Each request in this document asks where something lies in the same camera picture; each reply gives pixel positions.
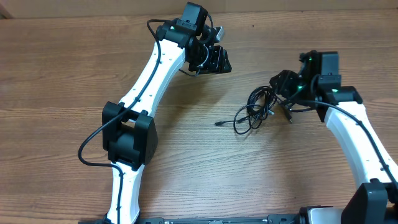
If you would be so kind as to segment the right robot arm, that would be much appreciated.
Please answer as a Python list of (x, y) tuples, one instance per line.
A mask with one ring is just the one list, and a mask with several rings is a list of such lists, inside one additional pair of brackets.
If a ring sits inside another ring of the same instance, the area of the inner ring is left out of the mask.
[(397, 164), (371, 126), (357, 89), (341, 84), (338, 53), (312, 50), (299, 60), (299, 72), (283, 70), (269, 83), (282, 105), (317, 112), (343, 150), (356, 191), (345, 208), (303, 207), (295, 222), (397, 223)]

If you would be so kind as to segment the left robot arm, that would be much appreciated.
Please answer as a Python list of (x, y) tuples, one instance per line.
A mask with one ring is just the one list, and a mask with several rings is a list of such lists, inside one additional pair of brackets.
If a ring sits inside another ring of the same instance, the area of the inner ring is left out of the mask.
[(219, 45), (224, 29), (207, 24), (208, 11), (188, 2), (182, 16), (158, 20), (151, 33), (154, 48), (139, 78), (118, 103), (103, 108), (103, 148), (113, 167), (111, 207), (105, 223), (135, 223), (144, 167), (158, 144), (157, 107), (171, 80), (185, 63), (192, 76), (229, 73), (227, 51)]

